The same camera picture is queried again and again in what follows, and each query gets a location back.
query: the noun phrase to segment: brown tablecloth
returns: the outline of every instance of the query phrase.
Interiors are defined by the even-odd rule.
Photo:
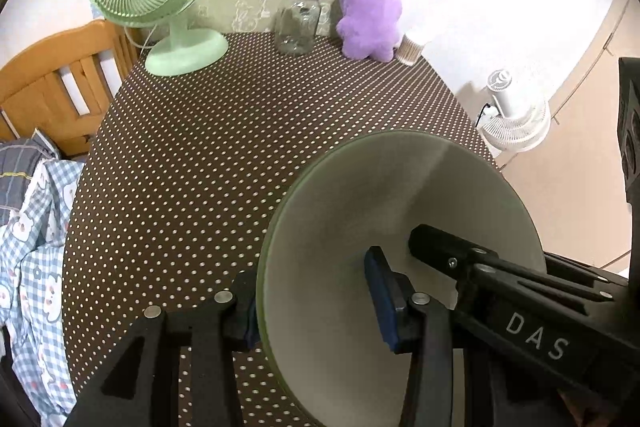
[[[157,304],[190,307],[257,262],[269,220],[299,173],[345,140],[408,128],[492,161],[424,60],[345,59],[321,38],[284,57],[270,34],[233,34],[214,65],[154,77],[136,65],[100,128],[66,240],[63,326],[79,393],[127,327]],[[180,415],[190,419],[189,353]],[[260,349],[236,354],[246,423],[308,425]]]

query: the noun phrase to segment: purple plush toy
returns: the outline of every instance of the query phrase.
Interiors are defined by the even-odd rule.
[[[402,13],[400,0],[340,0],[343,17],[336,30],[345,57],[380,62],[394,58],[399,40],[396,23]]]

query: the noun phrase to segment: bedding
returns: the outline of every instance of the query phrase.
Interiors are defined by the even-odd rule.
[[[61,427],[76,402],[62,334],[66,228],[82,163],[41,160],[19,210],[0,227],[0,325],[14,373],[41,417]]]
[[[33,171],[43,158],[60,159],[60,151],[42,131],[31,138],[0,143],[0,225],[22,205]]]

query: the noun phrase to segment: wooden chair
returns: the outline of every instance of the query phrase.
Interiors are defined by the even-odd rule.
[[[95,20],[81,28],[57,33],[36,42],[0,70],[0,108],[19,136],[31,136],[36,127],[56,142],[63,153],[86,153],[111,103],[98,52],[111,50],[118,73],[126,78],[138,60],[124,29]],[[89,114],[76,111],[58,70],[68,66]],[[0,139],[15,139],[4,117]]]

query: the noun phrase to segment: plate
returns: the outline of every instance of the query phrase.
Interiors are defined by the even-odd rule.
[[[535,226],[500,172],[422,132],[380,132],[337,147],[301,175],[271,219],[258,263],[260,336],[280,383],[321,425],[399,423],[411,355],[383,342],[363,259],[380,245],[416,291],[453,308],[454,281],[408,252],[420,223],[545,271]],[[455,389],[460,374],[454,367]]]

